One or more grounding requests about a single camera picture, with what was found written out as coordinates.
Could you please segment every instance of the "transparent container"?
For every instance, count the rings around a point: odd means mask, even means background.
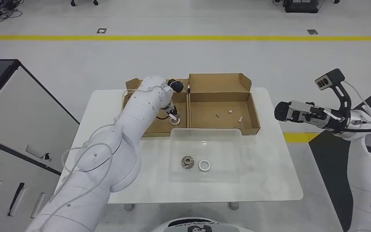
[[[170,135],[169,180],[172,182],[238,182],[240,178],[241,131],[239,129],[176,128]],[[194,166],[183,168],[185,156]],[[199,162],[208,160],[203,172]]]

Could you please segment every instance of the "cable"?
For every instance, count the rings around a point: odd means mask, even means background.
[[[24,0],[0,0],[0,22],[21,16],[22,12],[17,7],[23,2]]]
[[[343,129],[344,132],[371,132],[371,129]]]
[[[371,117],[371,114],[369,111],[371,111],[371,107],[367,104],[367,102],[365,101],[365,99],[363,99],[363,97],[359,94],[359,92],[356,90],[356,88],[354,86],[352,86],[351,84],[349,84],[347,81],[344,81],[347,85],[349,85],[350,87],[352,87],[354,89],[354,91],[357,93],[357,95],[359,96],[359,98],[363,101],[363,103],[365,104],[365,106],[368,107],[368,110],[366,110],[366,113]]]
[[[66,171],[68,173],[71,173],[71,171],[66,167],[66,155],[69,153],[69,151],[72,151],[72,150],[79,150],[79,149],[83,149],[83,148],[87,148],[87,146],[85,145],[87,142],[91,141],[92,137],[94,136],[94,134],[99,131],[100,129],[102,128],[105,128],[107,126],[113,126],[115,124],[108,124],[108,125],[104,125],[104,126],[100,126],[99,128],[97,128],[96,130],[94,130],[94,132],[91,134],[91,136],[89,137],[88,141],[84,142],[83,146],[82,147],[73,147],[71,149],[68,149],[67,151],[65,151],[63,154],[62,154],[62,165],[63,165],[63,168],[66,169]]]
[[[148,90],[141,90],[141,89],[139,89],[139,90],[138,90],[138,89],[127,89],[127,90],[124,92],[123,97],[124,97],[125,94],[128,93],[129,91],[150,92],[150,91],[152,91],[155,87],[159,87],[159,88],[161,88],[161,89],[165,92],[165,94],[166,94],[166,91],[163,89],[163,87],[161,87],[161,86],[153,86],[152,88],[149,88]],[[71,199],[71,200],[65,202],[63,205],[59,206],[59,207],[58,207],[56,210],[54,210],[54,211],[53,211],[53,212],[48,216],[48,218],[47,218],[47,219],[42,223],[41,227],[39,228],[39,231],[42,230],[42,228],[43,228],[44,225],[49,221],[49,219],[50,219],[52,216],[54,216],[54,215],[56,214],[56,212],[58,212],[61,208],[63,208],[64,206],[68,205],[69,203],[71,203],[71,202],[73,202],[73,201],[75,201],[75,200],[77,200],[77,199],[83,197],[84,195],[87,195],[88,193],[90,193],[91,191],[93,191],[93,190],[94,190],[98,185],[100,185],[100,183],[102,183],[102,181],[106,178],[106,176],[108,175],[108,172],[110,171],[111,164],[112,164],[112,160],[113,160],[113,151],[112,151],[110,145],[108,145],[108,144],[106,144],[106,143],[96,143],[96,144],[93,144],[93,145],[91,145],[91,146],[87,146],[87,143],[91,141],[92,137],[94,136],[94,134],[95,134],[98,130],[100,130],[100,129],[102,129],[102,128],[105,128],[105,127],[107,127],[107,126],[114,126],[115,123],[117,122],[118,118],[121,116],[121,114],[122,114],[122,112],[120,112],[120,114],[119,114],[117,117],[114,118],[114,123],[113,123],[113,124],[108,124],[108,125],[100,126],[99,128],[97,128],[97,129],[96,129],[96,130],[95,130],[95,131],[94,131],[94,132],[89,136],[89,139],[88,139],[86,142],[84,142],[83,146],[81,146],[81,147],[73,147],[73,148],[71,148],[71,149],[68,149],[67,151],[65,151],[65,152],[62,154],[61,161],[62,161],[63,167],[66,169],[66,171],[67,171],[69,174],[68,174],[68,176],[66,177],[65,181],[63,181],[63,183],[61,184],[61,186],[57,189],[57,191],[56,191],[56,192],[53,194],[53,196],[50,198],[49,203],[52,202],[52,201],[54,200],[54,198],[56,197],[56,195],[58,195],[58,193],[60,192],[60,190],[61,190],[61,189],[65,186],[65,184],[68,182],[68,180],[70,179],[70,177],[71,177],[71,175],[72,175],[72,172],[73,172],[74,169],[77,167],[79,161],[81,160],[81,158],[83,157],[83,155],[84,155],[84,154],[85,154],[85,153],[86,153],[90,148],[95,147],[95,146],[98,146],[98,145],[104,145],[104,146],[106,146],[106,147],[109,149],[109,151],[110,151],[110,157],[109,157],[110,164],[109,164],[109,166],[108,166],[108,168],[107,168],[107,170],[106,170],[104,176],[102,177],[102,179],[101,179],[101,180],[100,180],[100,181],[99,181],[99,182],[98,182],[94,187],[90,188],[89,190],[87,190],[87,191],[84,192],[83,194],[81,194],[81,195],[79,195],[79,196],[77,196],[77,197],[75,197],[75,198],[73,198],[73,199]],[[72,167],[72,169],[69,170],[69,169],[66,167],[66,162],[65,162],[65,157],[66,157],[66,155],[67,155],[70,151],[72,151],[72,150],[80,150],[80,149],[83,149],[83,148],[85,148],[86,150],[85,150],[85,151],[81,154],[81,156],[77,159],[77,161],[76,161],[75,165]]]
[[[165,118],[160,118],[160,117],[157,117],[157,116],[156,116],[156,118],[157,118],[157,119],[160,119],[160,120],[165,120],[165,119],[168,119],[169,117],[170,117],[170,116],[167,116],[167,117],[165,117]]]
[[[87,194],[90,193],[91,191],[93,191],[93,190],[94,190],[96,187],[98,187],[98,185],[100,185],[100,183],[102,183],[103,180],[106,178],[108,172],[110,171],[110,168],[111,168],[111,165],[112,165],[112,159],[113,159],[113,151],[112,151],[111,147],[110,147],[108,144],[106,144],[106,143],[96,143],[96,144],[93,144],[93,145],[89,146],[89,147],[88,147],[88,148],[87,148],[87,149],[82,153],[82,155],[79,157],[79,159],[77,160],[77,162],[76,162],[74,168],[77,166],[77,163],[80,161],[80,159],[83,157],[83,155],[84,155],[84,154],[85,154],[85,153],[86,153],[90,148],[95,147],[95,146],[98,146],[98,145],[104,145],[104,146],[106,146],[106,147],[109,149],[109,151],[110,151],[110,157],[109,157],[110,164],[109,164],[109,166],[108,166],[108,168],[107,168],[107,170],[106,170],[104,176],[100,179],[100,181],[99,181],[99,182],[98,182],[94,187],[90,188],[89,190],[87,190],[87,191],[84,192],[83,194],[81,194],[81,195],[79,195],[79,196],[77,196],[77,197],[75,197],[75,198],[73,198],[73,199],[71,199],[71,200],[65,202],[63,205],[59,206],[56,210],[54,210],[54,211],[53,211],[53,212],[48,216],[48,218],[44,221],[44,223],[41,225],[41,227],[39,228],[40,231],[42,230],[43,226],[48,222],[48,220],[49,220],[52,216],[54,216],[54,215],[56,214],[56,212],[58,212],[61,208],[65,207],[65,206],[68,205],[69,203],[71,203],[71,202],[73,202],[73,201],[75,201],[75,200],[77,200],[77,199],[79,199],[79,198],[81,198],[81,197],[87,195]],[[60,187],[59,189],[61,189],[61,188],[62,188],[62,187],[67,183],[67,181],[68,181],[68,179],[70,178],[71,174],[68,175],[67,180],[66,180],[66,181],[61,185],[61,187]]]

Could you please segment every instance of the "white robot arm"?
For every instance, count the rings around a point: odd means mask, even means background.
[[[95,230],[110,194],[125,189],[137,177],[139,141],[160,108],[171,116],[172,123],[179,123],[171,98],[183,85],[175,82],[170,80],[167,85],[157,76],[143,80],[115,123],[85,142],[75,156],[78,170],[71,170],[27,232]]]
[[[277,120],[305,122],[351,141],[347,175],[350,186],[359,191],[357,195],[353,195],[354,206],[349,231],[371,231],[371,153],[367,148],[371,147],[371,109],[363,101],[364,111],[352,110],[351,99],[341,85],[342,81],[345,82],[345,77],[339,69],[315,80],[320,90],[331,88],[335,92],[340,100],[338,110],[318,107],[310,102],[290,101],[280,102],[274,114]]]

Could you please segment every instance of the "cabinet door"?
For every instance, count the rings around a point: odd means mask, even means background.
[[[61,172],[61,155],[77,129],[78,123],[21,67],[0,90],[0,144]]]
[[[58,179],[59,175],[0,150],[1,231],[24,232],[53,195]]]

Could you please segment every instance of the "cardboard box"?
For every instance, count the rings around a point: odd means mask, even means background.
[[[190,74],[189,82],[190,128],[238,128],[243,135],[258,133],[249,78],[241,73]]]
[[[155,121],[151,124],[151,126],[146,130],[143,137],[166,137],[170,136],[170,132],[173,128],[188,128],[188,79],[177,79],[177,81],[181,81],[184,85],[183,91],[180,93],[174,92],[172,100],[173,103],[178,111],[180,116],[180,123],[178,125],[171,125],[169,120],[160,120],[155,119]],[[142,80],[137,78],[131,79],[130,81],[126,82],[127,89],[137,89]],[[122,109],[126,106],[127,102],[129,101],[133,92],[129,92],[123,99]],[[167,113],[164,110],[160,110],[157,117],[165,118]]]

